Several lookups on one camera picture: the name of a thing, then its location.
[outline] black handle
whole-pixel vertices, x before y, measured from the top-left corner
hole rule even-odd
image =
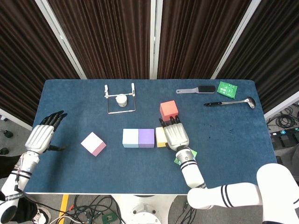
[[[204,104],[204,106],[219,106],[219,105],[222,105],[222,102],[212,102],[212,103]]]

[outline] red cube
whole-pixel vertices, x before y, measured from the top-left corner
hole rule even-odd
[[[170,117],[175,118],[178,115],[178,108],[174,100],[160,104],[160,112],[163,121],[170,120]]]

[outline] small white container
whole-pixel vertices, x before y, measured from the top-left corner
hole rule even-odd
[[[123,94],[117,96],[115,99],[116,99],[116,102],[118,103],[118,105],[120,107],[125,107],[128,103],[127,102],[127,96],[123,95]]]

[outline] sneaker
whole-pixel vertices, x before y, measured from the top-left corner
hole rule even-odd
[[[34,224],[49,224],[51,221],[51,214],[45,208],[37,207],[37,214],[31,221]]]

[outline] metal ladle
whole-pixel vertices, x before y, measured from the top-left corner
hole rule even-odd
[[[238,103],[248,103],[248,105],[254,109],[256,106],[256,102],[254,101],[253,98],[247,97],[244,100],[239,100],[239,101],[229,101],[229,102],[212,102],[212,103],[207,103],[204,104],[204,106],[221,106],[221,105],[226,105],[226,104],[238,104]]]

